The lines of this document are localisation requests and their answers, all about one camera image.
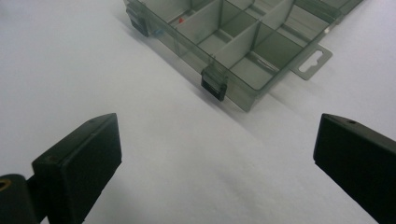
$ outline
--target hang hole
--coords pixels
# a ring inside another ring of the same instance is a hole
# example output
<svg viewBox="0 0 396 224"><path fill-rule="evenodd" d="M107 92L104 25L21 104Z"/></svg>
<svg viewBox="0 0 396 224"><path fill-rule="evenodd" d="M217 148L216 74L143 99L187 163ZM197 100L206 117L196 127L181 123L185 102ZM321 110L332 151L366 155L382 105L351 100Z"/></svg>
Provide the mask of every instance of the hang hole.
<svg viewBox="0 0 396 224"><path fill-rule="evenodd" d="M309 70L309 68L317 66L318 65L318 60L320 59L320 57L322 55L323 55L323 51L317 50L298 69L301 72L306 72L306 71Z"/></svg>

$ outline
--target plastic organizer box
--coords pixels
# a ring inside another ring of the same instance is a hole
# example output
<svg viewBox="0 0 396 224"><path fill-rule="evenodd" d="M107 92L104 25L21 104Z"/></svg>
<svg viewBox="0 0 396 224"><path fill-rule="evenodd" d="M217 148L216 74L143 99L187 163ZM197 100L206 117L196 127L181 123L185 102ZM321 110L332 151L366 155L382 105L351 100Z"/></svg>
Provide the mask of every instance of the plastic organizer box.
<svg viewBox="0 0 396 224"><path fill-rule="evenodd" d="M311 78L332 54L318 45L362 0L124 0L133 26L245 111L289 70ZM301 71L317 51L316 66Z"/></svg>

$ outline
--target white surface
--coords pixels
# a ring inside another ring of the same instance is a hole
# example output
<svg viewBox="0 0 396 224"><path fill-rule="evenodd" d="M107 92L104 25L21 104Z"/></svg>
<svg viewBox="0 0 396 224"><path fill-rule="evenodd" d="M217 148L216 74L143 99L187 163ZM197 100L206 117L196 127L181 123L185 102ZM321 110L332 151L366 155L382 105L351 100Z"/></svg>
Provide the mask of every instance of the white surface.
<svg viewBox="0 0 396 224"><path fill-rule="evenodd" d="M84 121L119 116L123 163L86 223L375 223L312 159L320 115L396 139L394 0L365 0L245 113L139 34L121 0L0 0L0 171Z"/></svg>

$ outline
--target clear plastic tray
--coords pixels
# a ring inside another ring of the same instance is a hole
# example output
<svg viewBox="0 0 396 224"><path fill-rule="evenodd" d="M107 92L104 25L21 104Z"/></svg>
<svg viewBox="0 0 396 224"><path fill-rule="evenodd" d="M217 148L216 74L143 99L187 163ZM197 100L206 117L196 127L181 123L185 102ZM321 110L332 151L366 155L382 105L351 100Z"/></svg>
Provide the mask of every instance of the clear plastic tray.
<svg viewBox="0 0 396 224"><path fill-rule="evenodd" d="M133 26L245 111L290 69L309 79L330 57L318 45L362 0L124 0ZM318 65L300 66L322 51Z"/></svg>

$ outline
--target transparent plastic container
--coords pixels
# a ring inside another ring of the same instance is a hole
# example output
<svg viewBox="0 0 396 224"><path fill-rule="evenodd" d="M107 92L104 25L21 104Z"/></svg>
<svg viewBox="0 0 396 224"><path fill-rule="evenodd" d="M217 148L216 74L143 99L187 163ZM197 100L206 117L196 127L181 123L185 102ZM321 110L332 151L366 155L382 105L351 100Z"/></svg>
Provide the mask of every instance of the transparent plastic container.
<svg viewBox="0 0 396 224"><path fill-rule="evenodd" d="M133 26L245 111L292 70L309 79L332 56L318 45L362 0L124 0ZM318 65L299 68L316 51Z"/></svg>

